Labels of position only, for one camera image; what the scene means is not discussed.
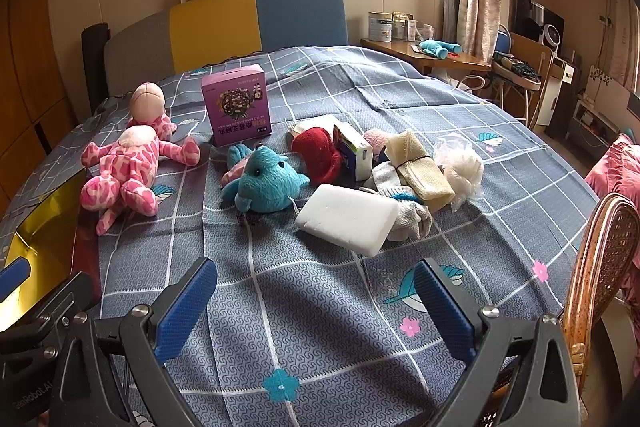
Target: pink ruffled bedding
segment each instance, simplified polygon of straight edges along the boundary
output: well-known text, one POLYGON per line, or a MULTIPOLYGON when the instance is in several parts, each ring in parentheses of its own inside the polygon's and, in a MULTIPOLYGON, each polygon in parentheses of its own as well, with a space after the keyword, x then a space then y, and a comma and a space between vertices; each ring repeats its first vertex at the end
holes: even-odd
MULTIPOLYGON (((617 192, 633 201, 640 208, 640 145, 635 145, 621 134, 607 153, 591 169, 585 181, 603 198, 617 192)), ((638 352, 634 362, 634 375, 640 375, 640 248, 636 251, 629 273, 622 283, 627 304, 631 306, 638 352)))

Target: red plush toy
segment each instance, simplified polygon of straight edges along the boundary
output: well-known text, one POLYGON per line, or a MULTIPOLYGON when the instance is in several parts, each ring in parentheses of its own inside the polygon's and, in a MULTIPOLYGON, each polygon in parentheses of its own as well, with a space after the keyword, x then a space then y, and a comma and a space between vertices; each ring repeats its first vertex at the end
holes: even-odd
POLYGON ((340 173, 342 156, 325 129, 312 127, 302 132, 293 139, 291 150, 302 156, 306 175, 314 185, 335 182, 340 173))

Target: pink giraffe plush toy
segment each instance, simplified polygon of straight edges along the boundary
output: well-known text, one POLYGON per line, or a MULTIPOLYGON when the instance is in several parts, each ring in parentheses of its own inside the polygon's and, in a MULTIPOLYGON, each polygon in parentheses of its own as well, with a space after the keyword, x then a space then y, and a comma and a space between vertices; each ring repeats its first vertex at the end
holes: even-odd
POLYGON ((118 140, 103 147, 91 142, 82 153, 81 162, 85 167, 100 164, 100 174, 87 181, 80 192, 83 208, 105 211, 95 227, 98 235, 109 230, 127 206, 144 216, 158 213, 158 201, 150 187, 156 179, 159 156, 187 166, 195 166, 200 161, 200 148, 191 136, 184 139, 181 147, 159 138, 159 133, 169 138, 176 128, 164 113, 160 88, 143 84, 134 96, 136 93, 136 99, 131 99, 133 118, 118 140), (150 120, 150 124, 138 124, 139 118, 150 120))

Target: bed headboard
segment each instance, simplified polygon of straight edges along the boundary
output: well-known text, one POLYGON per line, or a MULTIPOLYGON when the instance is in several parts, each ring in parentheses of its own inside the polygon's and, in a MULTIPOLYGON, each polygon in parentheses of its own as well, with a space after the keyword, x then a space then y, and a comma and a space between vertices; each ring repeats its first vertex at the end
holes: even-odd
POLYGON ((125 28, 104 47, 109 94, 254 52, 348 44, 343 0, 193 0, 125 28))

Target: wooden table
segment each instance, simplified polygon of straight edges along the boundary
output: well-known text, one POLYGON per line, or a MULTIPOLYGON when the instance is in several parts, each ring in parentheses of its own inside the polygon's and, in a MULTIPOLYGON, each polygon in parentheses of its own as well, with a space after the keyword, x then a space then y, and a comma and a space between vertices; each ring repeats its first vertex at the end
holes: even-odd
POLYGON ((467 53, 461 53, 459 57, 449 57, 444 60, 429 57, 422 53, 416 53, 411 49, 415 42, 391 41, 377 42, 369 39, 360 39, 360 45, 364 48, 376 50, 392 57, 401 58, 411 64, 422 74, 431 73, 431 68, 446 68, 447 70, 471 70, 486 73, 491 71, 491 66, 482 58, 474 57, 467 53))

